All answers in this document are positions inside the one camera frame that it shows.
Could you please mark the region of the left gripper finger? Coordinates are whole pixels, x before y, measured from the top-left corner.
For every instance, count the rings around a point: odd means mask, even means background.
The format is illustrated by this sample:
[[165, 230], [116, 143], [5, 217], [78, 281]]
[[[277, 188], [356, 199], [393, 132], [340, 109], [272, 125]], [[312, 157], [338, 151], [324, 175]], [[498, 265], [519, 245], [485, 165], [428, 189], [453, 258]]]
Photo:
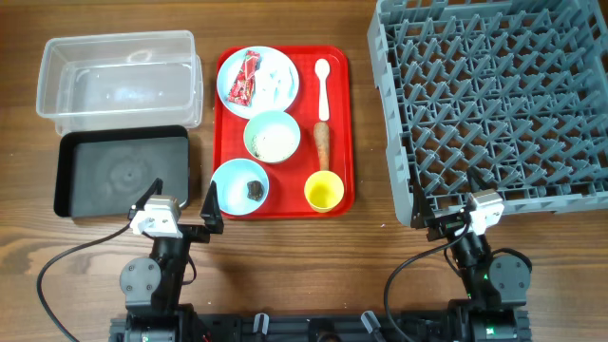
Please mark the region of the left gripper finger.
[[222, 234], [224, 222], [219, 208], [217, 183], [212, 180], [199, 216], [204, 221], [204, 227], [210, 234]]
[[142, 211], [145, 204], [152, 196], [160, 195], [162, 193], [162, 186], [162, 179], [156, 178], [145, 193], [130, 207], [128, 218], [133, 219], [138, 212]]

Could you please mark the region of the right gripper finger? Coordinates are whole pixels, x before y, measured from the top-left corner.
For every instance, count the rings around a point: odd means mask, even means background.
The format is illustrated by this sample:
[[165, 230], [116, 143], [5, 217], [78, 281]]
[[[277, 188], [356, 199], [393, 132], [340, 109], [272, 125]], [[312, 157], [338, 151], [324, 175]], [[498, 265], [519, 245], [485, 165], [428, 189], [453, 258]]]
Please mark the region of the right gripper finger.
[[410, 226], [414, 229], [425, 229], [435, 220], [433, 210], [428, 203], [425, 192], [418, 181], [412, 183], [412, 212]]
[[482, 192], [489, 189], [489, 184], [483, 180], [482, 175], [474, 168], [468, 168], [466, 170], [466, 178], [471, 193]]

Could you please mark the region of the small light blue bowl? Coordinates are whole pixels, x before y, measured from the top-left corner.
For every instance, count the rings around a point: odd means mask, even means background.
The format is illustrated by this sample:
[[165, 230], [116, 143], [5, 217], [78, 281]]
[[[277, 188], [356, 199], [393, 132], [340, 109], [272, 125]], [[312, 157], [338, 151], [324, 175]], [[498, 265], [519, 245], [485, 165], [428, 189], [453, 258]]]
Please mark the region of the small light blue bowl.
[[[232, 216], [246, 216], [261, 207], [270, 192], [270, 181], [265, 170], [255, 161], [232, 159], [223, 163], [213, 174], [217, 183], [219, 208]], [[261, 201], [247, 198], [249, 181], [260, 181], [264, 187]]]

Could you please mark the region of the dark brown food scrap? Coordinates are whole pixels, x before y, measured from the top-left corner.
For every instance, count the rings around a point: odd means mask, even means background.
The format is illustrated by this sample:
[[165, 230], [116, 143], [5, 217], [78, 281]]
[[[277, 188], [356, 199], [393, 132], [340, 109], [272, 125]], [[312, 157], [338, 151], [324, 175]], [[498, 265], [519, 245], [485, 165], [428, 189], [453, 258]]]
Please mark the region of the dark brown food scrap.
[[259, 180], [251, 180], [247, 183], [248, 194], [247, 198], [250, 200], [261, 201], [264, 197], [265, 191], [263, 184]]

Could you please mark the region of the white rice grains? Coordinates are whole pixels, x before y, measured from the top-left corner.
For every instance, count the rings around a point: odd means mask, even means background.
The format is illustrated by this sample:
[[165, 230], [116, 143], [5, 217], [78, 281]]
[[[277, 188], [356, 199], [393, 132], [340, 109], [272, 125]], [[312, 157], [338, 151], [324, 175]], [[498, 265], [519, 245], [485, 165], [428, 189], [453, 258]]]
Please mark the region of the white rice grains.
[[294, 132], [282, 124], [272, 124], [259, 130], [252, 139], [254, 156], [263, 162], [281, 162], [297, 147]]

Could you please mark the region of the mint green bowl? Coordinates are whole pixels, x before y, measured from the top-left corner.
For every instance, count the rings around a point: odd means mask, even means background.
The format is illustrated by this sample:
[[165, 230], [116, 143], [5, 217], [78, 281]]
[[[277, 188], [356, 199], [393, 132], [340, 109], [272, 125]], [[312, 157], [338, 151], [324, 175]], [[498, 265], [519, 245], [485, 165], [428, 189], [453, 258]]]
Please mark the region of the mint green bowl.
[[[294, 152], [299, 147], [300, 138], [301, 138], [300, 128], [299, 128], [299, 125], [296, 122], [296, 120], [290, 114], [288, 114], [286, 112], [282, 112], [282, 111], [268, 111], [268, 112], [260, 113], [260, 114], [256, 115], [253, 119], [251, 119], [246, 124], [246, 126], [244, 128], [244, 132], [243, 132], [243, 142], [246, 147], [246, 150], [250, 153], [251, 156], [253, 156], [254, 158], [256, 158], [259, 161], [260, 161], [260, 159], [255, 157], [254, 153], [253, 153], [252, 139], [259, 130], [261, 130], [263, 127], [266, 127], [266, 126], [272, 125], [272, 124], [282, 124], [282, 125], [286, 125], [287, 127], [289, 127], [294, 132], [294, 134], [296, 135], [296, 138], [298, 140], [297, 147], [294, 150]], [[280, 162], [266, 162], [266, 163], [281, 163], [281, 162], [285, 162], [286, 160], [280, 161]]]

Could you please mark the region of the yellow plastic cup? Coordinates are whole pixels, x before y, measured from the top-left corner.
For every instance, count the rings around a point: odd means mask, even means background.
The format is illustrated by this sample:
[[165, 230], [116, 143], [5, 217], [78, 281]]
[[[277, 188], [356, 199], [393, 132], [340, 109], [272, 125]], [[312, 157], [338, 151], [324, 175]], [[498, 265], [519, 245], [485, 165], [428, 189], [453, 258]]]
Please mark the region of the yellow plastic cup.
[[318, 213], [330, 212], [343, 199], [344, 183], [332, 171], [312, 173], [304, 185], [304, 195], [311, 208]]

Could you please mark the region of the red snack wrapper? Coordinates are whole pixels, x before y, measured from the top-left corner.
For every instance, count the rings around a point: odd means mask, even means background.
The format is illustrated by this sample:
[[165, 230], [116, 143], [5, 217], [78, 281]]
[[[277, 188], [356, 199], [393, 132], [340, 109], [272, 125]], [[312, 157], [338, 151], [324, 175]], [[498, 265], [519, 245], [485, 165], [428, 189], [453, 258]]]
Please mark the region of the red snack wrapper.
[[227, 100], [236, 105], [250, 106], [255, 92], [255, 73], [260, 60], [258, 52], [247, 50]]

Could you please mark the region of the white plastic wrap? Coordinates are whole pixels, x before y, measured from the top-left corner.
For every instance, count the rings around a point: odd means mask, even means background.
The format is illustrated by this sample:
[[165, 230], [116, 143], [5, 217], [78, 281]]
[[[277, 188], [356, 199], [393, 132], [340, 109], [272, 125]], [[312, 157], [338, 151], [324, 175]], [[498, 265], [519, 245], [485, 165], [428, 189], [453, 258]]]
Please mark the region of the white plastic wrap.
[[255, 73], [256, 96], [269, 103], [277, 103], [292, 96], [295, 81], [288, 67], [261, 67]]

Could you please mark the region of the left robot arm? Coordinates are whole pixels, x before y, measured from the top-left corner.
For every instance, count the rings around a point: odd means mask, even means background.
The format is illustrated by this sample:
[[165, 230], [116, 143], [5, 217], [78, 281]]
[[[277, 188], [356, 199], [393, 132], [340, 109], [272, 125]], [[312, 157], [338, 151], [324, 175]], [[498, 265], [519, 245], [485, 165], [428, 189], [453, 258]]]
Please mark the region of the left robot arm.
[[110, 327], [111, 341], [210, 341], [211, 331], [191, 304], [181, 304], [186, 266], [193, 243], [207, 243], [223, 233], [217, 185], [212, 182], [200, 211], [202, 224], [180, 223], [177, 199], [162, 194], [155, 179], [129, 209], [129, 227], [136, 235], [152, 238], [148, 257], [131, 260], [120, 275], [125, 295], [125, 322]]

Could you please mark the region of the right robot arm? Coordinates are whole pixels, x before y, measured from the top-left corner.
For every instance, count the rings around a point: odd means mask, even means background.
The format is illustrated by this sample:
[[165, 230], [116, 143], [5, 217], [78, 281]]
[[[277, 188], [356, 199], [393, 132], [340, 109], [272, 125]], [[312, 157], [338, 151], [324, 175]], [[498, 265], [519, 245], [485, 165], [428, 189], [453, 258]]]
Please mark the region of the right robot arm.
[[532, 263], [510, 248], [493, 250], [486, 230], [498, 223], [504, 200], [473, 170], [466, 172], [472, 192], [455, 212], [438, 214], [418, 181], [412, 183], [410, 226], [426, 229], [429, 241], [447, 242], [445, 254], [463, 281], [467, 298], [452, 299], [442, 311], [401, 314], [401, 327], [417, 341], [529, 341], [526, 304]]

